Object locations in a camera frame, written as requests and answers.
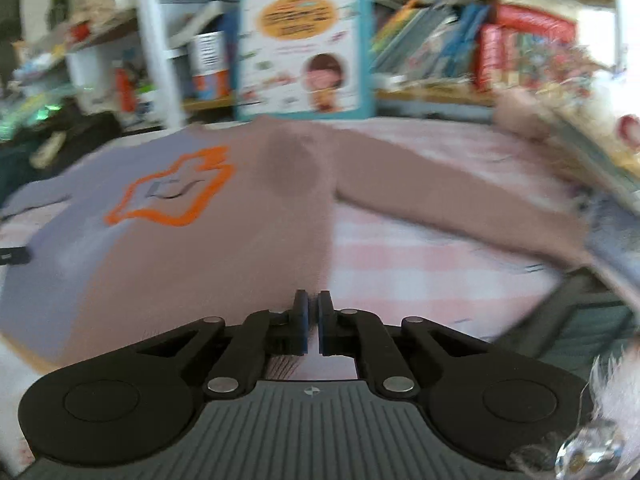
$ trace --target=sweater sleeve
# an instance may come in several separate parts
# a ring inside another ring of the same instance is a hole
[[[30,182],[7,199],[0,210],[0,218],[71,200],[78,194],[88,192],[108,178],[119,165],[128,162],[133,155],[130,148],[113,148],[78,168],[72,166],[59,176]]]
[[[348,202],[505,250],[581,266],[586,226],[465,171],[349,130],[333,133],[337,193]]]

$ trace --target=red book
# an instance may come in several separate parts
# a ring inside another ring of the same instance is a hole
[[[520,85],[520,49],[518,48],[518,31],[505,28],[502,31],[502,81],[508,88]]]
[[[502,80],[502,53],[502,28],[483,25],[478,34],[476,51],[476,88],[479,91],[491,91]]]
[[[577,34],[575,23],[515,5],[494,4],[492,23],[564,43],[575,43]]]

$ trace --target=cartoon face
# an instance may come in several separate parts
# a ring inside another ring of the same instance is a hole
[[[310,90],[325,90],[335,86],[340,75],[334,70],[310,70],[306,73],[306,83]]]

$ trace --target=red bottle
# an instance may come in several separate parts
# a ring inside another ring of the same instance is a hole
[[[129,81],[129,76],[122,67],[121,61],[114,61],[113,67],[116,75],[116,91],[118,92],[120,101],[120,111],[134,112],[136,111],[136,98],[131,81]]]

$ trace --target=blue book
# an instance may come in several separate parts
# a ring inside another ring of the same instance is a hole
[[[476,46],[478,30],[486,20],[490,8],[488,5],[479,6],[473,21],[464,33],[458,51],[449,59],[444,73],[446,77],[460,77],[468,72],[471,64],[471,53]]]
[[[465,38],[465,34],[467,29],[471,26],[476,14],[479,10],[478,4],[469,4],[462,11],[462,15],[458,20],[458,28],[455,30],[455,33],[451,35],[449,42],[442,49],[440,57],[434,64],[434,68],[431,73],[425,74],[425,76],[434,76],[441,77],[444,76],[444,71],[449,63],[449,60],[455,58],[456,52],[458,51],[460,44]]]

